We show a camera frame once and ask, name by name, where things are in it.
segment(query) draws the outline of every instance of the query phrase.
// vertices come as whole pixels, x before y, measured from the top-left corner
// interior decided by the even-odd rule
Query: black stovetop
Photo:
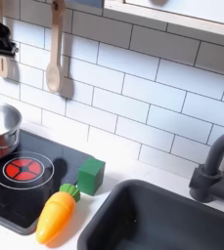
[[[17,149],[0,159],[0,224],[20,234],[34,232],[46,200],[61,184],[76,184],[89,156],[21,131]]]

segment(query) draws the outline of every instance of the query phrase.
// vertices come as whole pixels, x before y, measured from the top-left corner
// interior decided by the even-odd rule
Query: red burner
[[[42,172],[41,163],[36,159],[20,158],[10,161],[5,168],[8,178],[17,182],[32,181]]]

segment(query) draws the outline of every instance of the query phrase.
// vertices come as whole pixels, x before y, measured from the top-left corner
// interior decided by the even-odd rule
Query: faucet
[[[224,199],[224,176],[219,170],[224,157],[224,135],[212,145],[207,160],[195,169],[189,187],[197,201],[208,203],[214,197]]]

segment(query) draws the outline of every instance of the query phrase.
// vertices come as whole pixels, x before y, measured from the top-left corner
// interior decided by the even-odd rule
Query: black sink
[[[224,213],[142,181],[126,181],[80,235],[77,249],[224,250]]]

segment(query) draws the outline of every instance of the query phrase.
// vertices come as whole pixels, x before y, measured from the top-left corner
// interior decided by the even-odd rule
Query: orange carrot
[[[47,244],[56,238],[67,225],[80,199],[80,192],[72,185],[62,185],[46,202],[39,217],[36,239],[40,244]]]

